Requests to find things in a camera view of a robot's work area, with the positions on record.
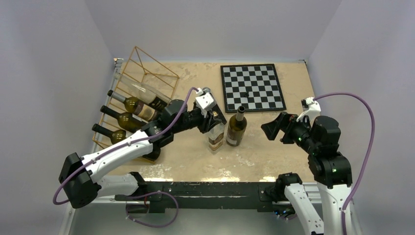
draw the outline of white wall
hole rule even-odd
[[[86,0],[110,52],[161,60],[306,59],[341,0]]]
[[[376,135],[355,195],[364,234],[415,231],[415,2],[343,0],[309,59],[317,95],[361,95],[372,107]],[[357,179],[369,141],[370,120],[348,97],[322,101],[342,129],[341,151]]]
[[[0,1],[0,55],[0,234],[55,235],[58,175],[91,148],[112,56],[83,0]]]

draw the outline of cable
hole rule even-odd
[[[177,122],[177,120],[179,119],[179,117],[180,117],[180,114],[182,114],[183,113],[183,111],[184,111],[184,108],[186,107],[186,105],[187,105],[187,102],[189,101],[189,98],[190,98],[190,95],[191,95],[191,93],[192,93],[192,90],[195,90],[195,91],[197,91],[197,89],[196,88],[194,88],[194,87],[192,87],[192,88],[190,88],[190,90],[189,90],[189,92],[187,92],[187,96],[186,96],[186,99],[184,100],[184,102],[183,102],[183,105],[181,106],[181,108],[180,108],[180,110],[179,110],[179,112],[177,113],[177,115],[174,117],[174,119],[173,119],[173,121],[170,123],[170,125],[168,125],[164,130],[162,130],[161,132],[159,132],[159,133],[157,133],[157,134],[155,134],[155,135],[153,135],[153,136],[149,136],[149,137],[145,137],[145,138],[141,138],[141,139],[138,139],[138,140],[133,140],[133,141],[131,141],[130,143],[136,143],[136,142],[140,142],[140,141],[147,141],[147,140],[151,140],[151,139],[153,139],[153,138],[157,138],[157,137],[159,137],[159,136],[161,136],[161,135],[163,135],[164,133],[166,133],[167,131],[169,131],[172,127],[173,127],[173,125]],[[110,154],[110,153],[112,153],[112,152],[114,152],[114,151],[117,151],[117,150],[119,150],[119,149],[121,149],[121,148],[124,148],[124,147],[127,147],[129,144],[128,143],[124,143],[124,144],[121,144],[121,145],[119,145],[119,146],[116,146],[116,147],[114,147],[114,148],[112,148],[112,149],[109,149],[108,151],[106,151],[106,152],[103,152],[102,154],[100,154],[100,155],[98,155],[95,159],[92,159],[91,161],[89,161],[89,162],[87,162],[87,163],[85,163],[84,165],[82,165],[80,168],[78,168],[78,169],[76,169],[71,175],[69,175],[62,183],[61,183],[61,185],[58,187],[58,189],[56,190],[56,192],[55,192],[55,194],[54,194],[54,196],[53,196],[53,203],[55,204],[55,205],[62,205],[62,204],[64,204],[64,203],[67,203],[67,202],[69,202],[69,199],[67,199],[67,200],[64,200],[64,201],[61,201],[61,202],[58,202],[57,201],[57,198],[58,198],[58,195],[59,195],[59,193],[60,193],[60,191],[63,189],[63,187],[76,175],[76,174],[78,174],[81,170],[83,170],[83,169],[85,169],[86,167],[88,167],[89,165],[91,165],[92,163],[94,163],[94,162],[96,162],[97,160],[99,160],[99,159],[101,159],[101,158],[103,158],[104,156],[106,156],[106,155],[108,155],[108,154]]]
[[[343,229],[343,234],[347,235],[345,210],[346,210],[347,206],[349,205],[350,201],[352,200],[354,194],[356,193],[357,188],[360,185],[360,182],[362,181],[363,173],[365,172],[366,164],[368,163],[369,154],[370,154],[370,151],[372,150],[373,139],[374,139],[374,135],[375,135],[375,117],[373,115],[373,111],[370,108],[369,104],[366,101],[364,101],[360,96],[357,96],[357,95],[352,94],[352,93],[347,93],[347,92],[328,93],[328,94],[320,95],[320,96],[314,98],[314,100],[319,100],[321,98],[332,96],[332,95],[348,95],[348,96],[351,96],[351,97],[354,97],[354,98],[358,99],[368,109],[368,112],[369,112],[369,115],[370,115],[370,121],[371,121],[370,140],[369,140],[368,150],[366,151],[366,155],[365,155],[365,158],[363,160],[362,168],[360,169],[359,176],[357,177],[357,180],[356,180],[356,183],[355,183],[353,189],[351,190],[349,196],[346,198],[345,203],[343,204],[343,207],[342,207],[342,212],[343,212],[342,213],[342,229]]]
[[[167,227],[170,224],[172,224],[176,220],[177,215],[179,214],[179,203],[177,203],[177,200],[170,193],[162,192],[162,191],[157,191],[157,192],[151,192],[151,193],[148,193],[148,194],[144,194],[144,195],[141,195],[141,196],[128,197],[128,198],[130,198],[130,199],[140,199],[140,198],[147,197],[147,196],[151,196],[151,195],[154,195],[154,194],[164,194],[164,195],[167,195],[171,199],[173,199],[174,203],[176,204],[176,213],[174,214],[174,217],[169,222],[167,222],[165,224],[162,224],[162,225],[154,225],[154,224],[147,224],[147,223],[138,221],[138,220],[134,219],[132,216],[130,216],[128,214],[128,210],[127,210],[128,207],[127,207],[127,205],[125,206],[125,213],[127,214],[126,219],[128,218],[128,219],[130,219],[133,222],[136,222],[136,223],[139,223],[141,225],[144,225],[144,226],[147,226],[147,227],[151,227],[151,228],[164,228],[164,227]]]

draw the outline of bottle neck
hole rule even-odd
[[[108,108],[107,106],[102,106],[101,112],[103,112],[105,114],[108,114],[108,115],[112,116],[113,118],[117,118],[119,116],[119,113],[117,113],[116,111]]]
[[[244,119],[244,113],[237,112],[235,118],[237,121],[242,121]]]
[[[103,134],[103,135],[105,135],[107,137],[111,137],[113,135],[113,133],[114,133],[113,131],[110,131],[107,128],[102,127],[102,126],[97,125],[97,124],[95,124],[93,126],[92,130],[95,131],[95,132],[98,132],[100,134]]]
[[[122,96],[122,95],[120,95],[120,94],[118,94],[116,92],[113,92],[113,94],[111,95],[111,97],[114,98],[114,99],[116,99],[116,100],[118,100],[121,103],[124,103],[125,100],[127,99],[124,96]]]

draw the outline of wine rack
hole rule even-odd
[[[115,76],[117,73],[121,73],[123,76],[117,78]],[[111,89],[125,97],[137,96],[138,88],[131,86],[134,82],[152,86],[167,97],[172,98],[179,82],[179,76],[136,46],[131,51],[127,61],[120,58],[115,59]],[[111,97],[107,97],[105,105],[119,113],[126,112],[124,105]],[[105,114],[101,115],[99,125],[112,131],[121,129],[115,118]],[[94,133],[92,140],[96,143],[94,152],[112,145],[108,137],[97,132]],[[144,158],[137,158],[137,160],[150,162]]]

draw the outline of wooden tabletop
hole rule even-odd
[[[225,112],[225,109],[220,66],[236,64],[244,63],[164,63],[180,77],[174,98],[184,99],[190,87],[209,87],[222,112]],[[153,73],[168,72],[157,63],[144,63],[144,66]],[[286,112],[300,114],[300,101],[314,96],[305,64],[275,63],[275,67],[287,107]],[[138,66],[128,65],[125,71],[137,78],[143,76],[143,70]],[[154,86],[163,90],[162,85]],[[193,107],[194,98],[195,94],[190,97],[188,107]],[[111,174],[121,175],[137,171],[146,180],[153,181],[248,182],[274,181],[279,174],[295,172],[304,182],[314,181],[308,169],[307,154],[303,150],[295,144],[280,143],[278,140],[282,136],[281,133],[276,141],[269,141],[260,129],[261,124],[274,120],[278,114],[279,112],[246,113],[248,127],[238,147],[231,147],[225,143],[222,149],[213,155],[208,150],[207,136],[194,128],[175,134],[174,141],[161,150],[155,164],[131,161]],[[225,114],[227,120],[231,116],[232,114]]]

